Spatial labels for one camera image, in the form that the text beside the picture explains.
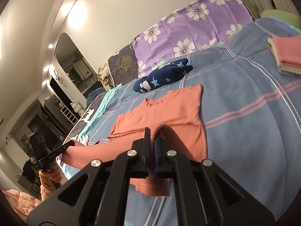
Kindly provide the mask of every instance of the beige folded cloth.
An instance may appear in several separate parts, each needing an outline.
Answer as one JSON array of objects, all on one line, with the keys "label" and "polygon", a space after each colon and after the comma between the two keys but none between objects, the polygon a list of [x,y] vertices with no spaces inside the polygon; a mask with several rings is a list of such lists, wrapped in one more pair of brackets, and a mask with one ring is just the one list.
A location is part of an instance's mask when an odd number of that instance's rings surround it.
[{"label": "beige folded cloth", "polygon": [[109,91],[114,87],[114,81],[111,77],[110,69],[107,63],[98,69],[98,81],[102,83],[106,91]]}]

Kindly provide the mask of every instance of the blue bedsheet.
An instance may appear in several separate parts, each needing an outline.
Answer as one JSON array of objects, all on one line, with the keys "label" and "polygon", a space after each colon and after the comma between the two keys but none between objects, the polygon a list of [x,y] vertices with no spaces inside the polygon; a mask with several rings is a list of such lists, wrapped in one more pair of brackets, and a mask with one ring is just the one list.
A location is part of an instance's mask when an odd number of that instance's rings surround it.
[{"label": "blue bedsheet", "polygon": [[[202,84],[208,158],[278,219],[301,187],[301,78],[278,72],[267,43],[272,34],[298,33],[259,19],[218,47],[186,55],[194,68],[176,83],[148,93],[133,91],[136,80],[126,84],[89,131],[89,144],[108,142],[117,116],[144,98]],[[173,186],[168,198],[147,197],[130,186],[125,220],[125,225],[177,225]]]}]

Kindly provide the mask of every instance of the navy blue rolled clothing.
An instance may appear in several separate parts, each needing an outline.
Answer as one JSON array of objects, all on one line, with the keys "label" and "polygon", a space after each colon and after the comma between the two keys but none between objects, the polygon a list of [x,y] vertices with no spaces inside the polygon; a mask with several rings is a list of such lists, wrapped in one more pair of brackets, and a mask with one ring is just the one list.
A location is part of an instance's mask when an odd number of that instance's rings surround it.
[{"label": "navy blue rolled clothing", "polygon": [[188,59],[183,58],[157,68],[148,76],[136,81],[133,90],[135,92],[148,92],[177,82],[193,69],[192,65],[187,65],[187,63]]}]

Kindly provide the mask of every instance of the pink folded cloth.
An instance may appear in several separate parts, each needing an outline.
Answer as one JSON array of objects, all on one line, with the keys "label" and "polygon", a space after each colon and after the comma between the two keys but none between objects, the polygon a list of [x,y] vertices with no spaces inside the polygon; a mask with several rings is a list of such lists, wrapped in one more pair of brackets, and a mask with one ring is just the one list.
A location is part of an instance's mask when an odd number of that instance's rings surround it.
[{"label": "pink folded cloth", "polygon": [[301,69],[301,35],[279,37],[272,35],[268,39],[274,51],[278,66]]}]

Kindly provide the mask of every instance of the stack of folded clothes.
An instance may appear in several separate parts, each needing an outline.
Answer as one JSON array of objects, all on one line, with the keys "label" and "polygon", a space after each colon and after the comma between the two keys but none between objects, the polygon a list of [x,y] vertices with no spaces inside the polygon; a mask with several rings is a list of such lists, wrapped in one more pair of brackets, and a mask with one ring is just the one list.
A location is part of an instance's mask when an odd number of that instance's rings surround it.
[{"label": "stack of folded clothes", "polygon": [[268,38],[280,73],[301,75],[301,35]]}]

